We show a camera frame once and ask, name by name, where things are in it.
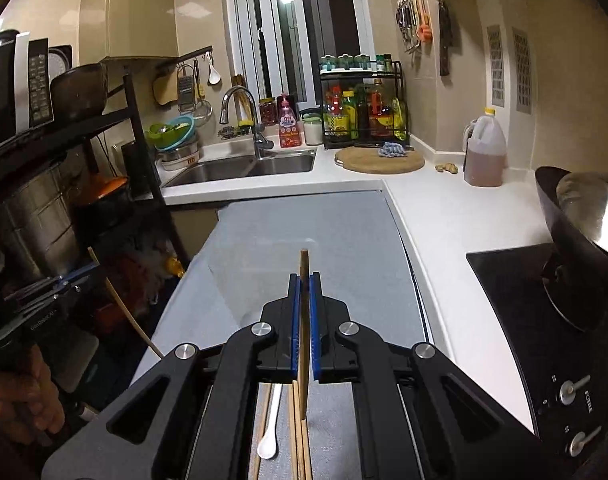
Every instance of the white spoon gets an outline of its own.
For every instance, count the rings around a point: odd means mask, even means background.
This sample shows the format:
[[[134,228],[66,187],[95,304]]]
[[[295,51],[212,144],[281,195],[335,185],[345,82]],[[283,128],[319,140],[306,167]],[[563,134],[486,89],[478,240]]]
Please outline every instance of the white spoon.
[[[257,446],[257,454],[260,458],[267,460],[273,458],[277,453],[277,436],[275,435],[275,424],[277,423],[277,410],[279,410],[279,401],[281,399],[281,384],[275,384],[273,390],[273,398],[271,399],[271,408],[268,415],[268,425],[266,432]]]
[[[222,81],[222,76],[219,75],[219,72],[215,70],[213,66],[213,56],[210,52],[206,53],[206,57],[209,60],[209,85],[215,86],[217,83]]]

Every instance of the black glass cooktop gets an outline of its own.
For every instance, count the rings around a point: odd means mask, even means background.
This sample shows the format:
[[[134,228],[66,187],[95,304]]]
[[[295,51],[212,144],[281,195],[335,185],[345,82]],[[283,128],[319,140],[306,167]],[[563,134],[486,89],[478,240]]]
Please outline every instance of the black glass cooktop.
[[[564,320],[542,280],[553,252],[554,245],[542,244],[466,257],[510,344],[535,431],[570,476],[608,430],[608,304],[594,330],[580,332]],[[603,306],[602,299],[583,301],[586,309]]]

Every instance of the brown liquid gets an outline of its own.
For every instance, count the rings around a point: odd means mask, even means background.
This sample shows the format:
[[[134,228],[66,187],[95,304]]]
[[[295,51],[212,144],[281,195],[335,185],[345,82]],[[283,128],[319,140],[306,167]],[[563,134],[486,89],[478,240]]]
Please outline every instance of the brown liquid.
[[[498,187],[501,186],[506,155],[482,155],[468,150],[464,180],[471,186]]]

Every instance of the wok lid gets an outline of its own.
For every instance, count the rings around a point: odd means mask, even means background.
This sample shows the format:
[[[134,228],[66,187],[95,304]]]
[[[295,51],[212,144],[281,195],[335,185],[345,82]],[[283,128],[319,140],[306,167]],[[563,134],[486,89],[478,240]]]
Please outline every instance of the wok lid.
[[[569,173],[556,193],[572,225],[608,253],[608,173]]]

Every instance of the vent grille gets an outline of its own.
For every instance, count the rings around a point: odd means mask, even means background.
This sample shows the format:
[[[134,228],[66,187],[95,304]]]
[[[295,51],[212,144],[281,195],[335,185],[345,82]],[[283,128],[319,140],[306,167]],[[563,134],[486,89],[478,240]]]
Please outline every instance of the vent grille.
[[[492,78],[493,106],[504,106],[503,51],[501,49],[501,32],[499,25],[488,27],[488,45],[490,46],[490,76]]]
[[[526,33],[513,28],[515,57],[517,59],[517,111],[532,113],[532,85],[530,78],[530,49]]]

